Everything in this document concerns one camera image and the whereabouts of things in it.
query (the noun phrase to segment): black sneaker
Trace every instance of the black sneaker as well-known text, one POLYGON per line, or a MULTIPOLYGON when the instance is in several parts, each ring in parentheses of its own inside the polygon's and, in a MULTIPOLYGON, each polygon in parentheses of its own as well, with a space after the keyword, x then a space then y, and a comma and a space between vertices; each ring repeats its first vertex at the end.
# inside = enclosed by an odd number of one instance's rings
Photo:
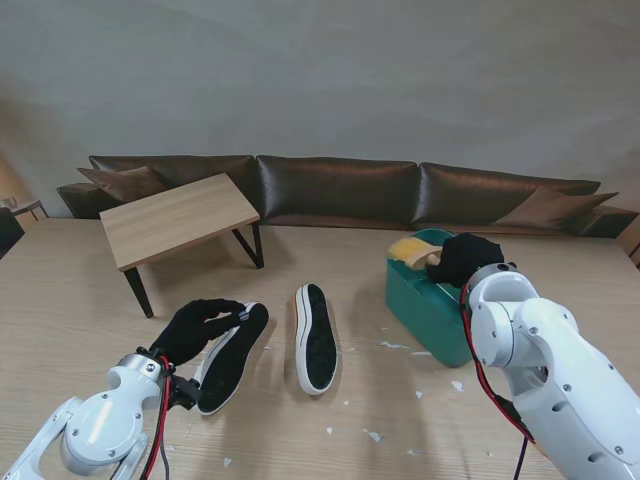
POLYGON ((309 395, 321 395, 331 386, 338 367, 327 301, 319 287, 308 284, 296 292, 295 308, 298 380, 309 395))
POLYGON ((269 312, 260 303, 248 303, 249 318, 218 337, 198 366, 194 379, 202 396, 196 405, 202 415, 213 415, 236 393, 249 353, 269 323, 269 312))

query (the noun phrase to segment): brown leather sofa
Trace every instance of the brown leather sofa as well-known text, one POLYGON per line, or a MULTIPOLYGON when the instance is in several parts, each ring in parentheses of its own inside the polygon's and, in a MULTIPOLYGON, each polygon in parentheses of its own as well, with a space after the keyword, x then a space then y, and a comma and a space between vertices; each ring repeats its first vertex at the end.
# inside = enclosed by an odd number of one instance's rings
MULTIPOLYGON (((148 166, 167 187, 226 172, 260 213, 262 223, 414 230, 617 237, 638 215, 598 207, 565 231, 492 226, 538 186, 568 195, 595 193, 599 182, 527 177, 433 163, 245 156, 90 157, 93 168, 148 166)), ((76 218, 99 218, 120 203, 93 184, 58 188, 76 218)))

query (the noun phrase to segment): black glove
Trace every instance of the black glove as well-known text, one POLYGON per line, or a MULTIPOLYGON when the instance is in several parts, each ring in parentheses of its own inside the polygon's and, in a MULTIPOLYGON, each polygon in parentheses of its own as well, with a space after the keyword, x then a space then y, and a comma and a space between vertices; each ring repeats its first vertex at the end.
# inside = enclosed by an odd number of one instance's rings
POLYGON ((449 283, 462 288, 479 268, 503 262, 500 245, 471 233, 462 233, 444 241, 440 264, 428 265, 427 277, 433 283, 449 283))
POLYGON ((182 365, 204 350, 209 340, 240 325, 242 311, 244 305, 233 300, 193 300, 176 312, 150 350, 158 348, 175 366, 182 365), (209 320, 221 313, 231 315, 209 320))

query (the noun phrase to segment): brown pillow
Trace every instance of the brown pillow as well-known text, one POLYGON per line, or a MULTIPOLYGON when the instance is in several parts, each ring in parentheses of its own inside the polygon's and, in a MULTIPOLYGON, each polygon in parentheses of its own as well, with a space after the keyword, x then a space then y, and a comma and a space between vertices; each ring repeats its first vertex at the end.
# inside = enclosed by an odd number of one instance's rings
POLYGON ((167 189, 149 167, 123 172, 104 172, 90 168, 79 168, 78 171, 108 195, 125 203, 135 202, 167 189))
POLYGON ((493 225, 560 230, 569 218, 588 213, 617 194, 565 195, 538 187, 529 198, 493 225))

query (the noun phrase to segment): wooden table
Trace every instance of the wooden table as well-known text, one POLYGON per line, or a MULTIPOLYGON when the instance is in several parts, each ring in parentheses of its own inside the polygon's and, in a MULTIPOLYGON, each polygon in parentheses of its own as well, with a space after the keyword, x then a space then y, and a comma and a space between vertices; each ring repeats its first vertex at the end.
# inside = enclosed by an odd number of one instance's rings
POLYGON ((260 215, 226 173, 101 212, 100 218, 116 266, 127 277, 147 318, 153 317, 153 310, 139 265, 231 230, 256 267, 264 266, 258 225, 253 224, 256 252, 238 230, 260 220, 260 215))
MULTIPOLYGON (((143 321, 128 286, 110 268, 99 221, 45 219, 29 229, 0 260, 6 386, 0 475, 59 404, 106 388, 109 368, 138 345, 148 347, 178 308, 195 298, 224 297, 264 303, 271 324, 219 413, 169 412, 171 478, 513 478, 522 437, 484 395, 472 365, 452 370, 412 355, 422 347, 385 306, 386 249, 406 232, 263 226, 261 234, 269 263, 259 271, 230 235, 140 267, 157 314, 143 321), (294 370, 290 302, 306 282, 325 291, 341 351, 336 381, 321 398, 302 392, 294 370), (378 345, 384 341, 409 348, 378 345), (451 381, 462 382, 464 391, 451 381), (384 438, 376 443, 363 429, 384 438), (225 458, 232 459, 228 468, 225 458)), ((582 335, 640 391, 640 273, 616 242, 491 239, 541 295, 572 311, 582 335)), ((190 378, 201 359, 179 367, 178 375, 190 378)), ((498 392, 508 393, 500 372, 490 369, 488 376, 498 392)), ((148 433, 154 423, 155 412, 145 414, 148 433)), ((76 478, 62 466, 59 446, 42 468, 49 479, 76 478)), ((159 460, 152 478, 164 478, 159 460)), ((521 480, 560 479, 553 465, 528 450, 521 480)))

